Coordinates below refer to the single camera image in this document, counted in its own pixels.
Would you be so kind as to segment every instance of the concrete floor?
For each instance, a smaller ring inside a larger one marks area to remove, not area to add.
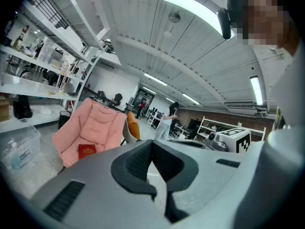
[[[147,119],[138,119],[138,123],[141,140],[154,139],[156,130],[153,127],[149,127]],[[52,141],[52,135],[58,130],[58,122],[46,123],[35,127],[41,133],[41,152],[21,170],[14,173],[3,173],[11,188],[26,198],[31,198],[43,184],[55,177],[63,167],[62,160]],[[150,184],[155,186],[158,191],[155,204],[161,211],[164,211],[166,184],[153,164],[148,169],[147,177]]]

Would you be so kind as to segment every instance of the armchair cushion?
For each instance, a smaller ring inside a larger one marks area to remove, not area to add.
[[[139,124],[132,112],[129,112],[127,114],[127,123],[128,123],[128,128],[129,128],[130,134],[139,140],[140,139]]]
[[[87,98],[53,135],[65,167],[78,161],[79,144],[94,144],[97,152],[120,146],[126,115]]]

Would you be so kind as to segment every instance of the cardboard box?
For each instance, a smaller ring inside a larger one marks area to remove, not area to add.
[[[9,96],[9,94],[0,93],[0,122],[10,119]]]

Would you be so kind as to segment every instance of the clear plastic box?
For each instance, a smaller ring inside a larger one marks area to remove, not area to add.
[[[8,170],[19,170],[40,151],[40,132],[33,126],[0,133],[0,160]]]

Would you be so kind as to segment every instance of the fluorescent light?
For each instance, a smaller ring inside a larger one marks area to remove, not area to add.
[[[148,88],[146,88],[145,86],[143,87],[144,89],[146,89],[147,91],[150,91],[150,92],[152,92],[153,94],[157,94],[157,93],[155,93],[154,91],[152,91],[152,90],[149,90]]]
[[[178,5],[179,7],[182,7],[189,12],[192,12],[193,14],[197,15],[201,19],[203,19],[205,22],[210,24],[214,29],[216,29],[221,35],[223,34],[221,31],[220,23],[218,20],[217,15],[209,10],[206,6],[202,5],[201,3],[195,1],[195,0],[163,0],[170,3],[173,3],[175,5]],[[231,30],[231,38],[235,36],[235,33],[233,30]]]
[[[169,99],[169,98],[166,98],[168,101],[170,101],[170,102],[172,102],[172,103],[174,103],[174,101],[173,100],[171,100],[171,99]]]
[[[148,74],[146,74],[146,73],[145,73],[144,75],[147,76],[148,78],[151,78],[151,79],[155,80],[156,82],[158,82],[158,83],[160,83],[160,84],[162,84],[162,85],[164,85],[164,86],[167,86],[166,83],[164,83],[164,82],[158,80],[157,78],[152,77],[151,75],[148,75]]]
[[[191,97],[189,97],[188,95],[186,94],[182,94],[184,97],[188,98],[189,100],[193,101],[195,104],[200,104],[198,103],[197,101],[195,101],[194,99],[192,99]]]
[[[263,105],[263,96],[261,85],[259,84],[258,76],[250,77],[250,81],[254,90],[257,105]]]

